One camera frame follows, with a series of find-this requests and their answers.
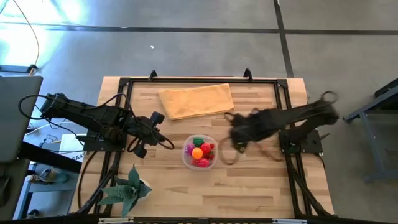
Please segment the bowl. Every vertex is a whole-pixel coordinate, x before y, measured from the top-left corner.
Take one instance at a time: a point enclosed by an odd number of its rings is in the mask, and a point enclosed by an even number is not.
[[[210,165],[208,167],[198,167],[191,164],[193,158],[191,155],[188,155],[185,152],[185,147],[189,144],[192,144],[194,138],[202,138],[205,143],[214,144],[214,148],[212,149],[212,151],[214,151],[214,159],[210,161]],[[205,136],[203,134],[194,134],[189,136],[187,140],[185,140],[182,148],[182,161],[188,168],[191,168],[193,170],[210,170],[216,164],[217,159],[218,159],[218,146],[217,142],[212,137]]]

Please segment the yellow towel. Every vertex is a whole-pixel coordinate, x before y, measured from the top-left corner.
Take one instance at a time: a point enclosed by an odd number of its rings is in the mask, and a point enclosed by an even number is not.
[[[169,119],[183,119],[205,114],[215,114],[234,109],[229,84],[160,90],[160,100]]]

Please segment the plant pot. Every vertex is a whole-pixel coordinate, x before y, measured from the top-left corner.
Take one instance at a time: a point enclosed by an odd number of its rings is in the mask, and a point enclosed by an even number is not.
[[[147,187],[150,187],[149,183],[146,182],[145,180],[139,179],[139,182],[140,182],[141,184],[144,184],[144,185],[147,186]],[[137,202],[142,202],[142,201],[146,200],[146,199],[149,197],[149,195],[150,195],[151,192],[152,192],[152,191],[150,191],[147,195],[145,195],[145,197],[142,197],[142,198],[138,199]]]

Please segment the wooden tabletop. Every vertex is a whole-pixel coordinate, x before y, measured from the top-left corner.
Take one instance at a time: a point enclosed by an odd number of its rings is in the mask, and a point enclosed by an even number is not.
[[[117,93],[120,77],[104,77],[98,104]],[[307,103],[307,93],[301,78],[287,79],[292,106]],[[132,108],[138,116],[150,117],[153,111],[166,115],[157,92],[163,89],[208,86],[211,83],[135,83],[132,88]],[[253,108],[275,108],[274,88],[268,84],[230,84],[234,113],[248,114]],[[220,160],[207,172],[190,170],[182,162],[183,142],[192,134],[206,134],[216,141],[227,136],[229,123],[223,114],[171,121],[165,118],[158,125],[160,132],[175,144],[174,150],[162,146],[147,146],[145,159],[124,152],[118,177],[127,179],[135,164],[140,178],[148,181],[153,191],[148,199],[139,202],[128,216],[135,217],[294,217],[285,161],[274,161],[263,156],[250,144],[245,155],[235,165]],[[277,135],[259,143],[278,159],[284,159]],[[307,185],[324,208],[333,213],[325,171],[319,158],[303,154]],[[99,152],[89,163],[81,186],[84,203],[98,185],[104,152]],[[301,191],[300,207],[303,209]],[[71,212],[78,209],[74,195]],[[122,204],[113,205],[112,216],[121,215]]]

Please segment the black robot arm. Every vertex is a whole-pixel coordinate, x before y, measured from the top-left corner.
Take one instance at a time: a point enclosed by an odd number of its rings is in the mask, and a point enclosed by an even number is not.
[[[327,101],[325,99],[327,93],[333,94],[335,99]],[[247,117],[226,113],[225,118],[232,125],[229,130],[232,145],[243,153],[249,141],[261,141],[279,130],[283,130],[283,135],[287,136],[286,141],[289,144],[298,144],[315,128],[335,124],[338,121],[339,116],[332,106],[336,100],[335,93],[326,92],[318,101],[292,109],[254,109]],[[302,125],[285,130],[287,125],[303,120],[306,122]]]
[[[62,93],[47,94],[40,111],[43,118],[66,118],[99,134],[104,141],[110,143],[121,141],[123,124],[132,115],[131,111],[118,106],[88,105],[68,99]]]

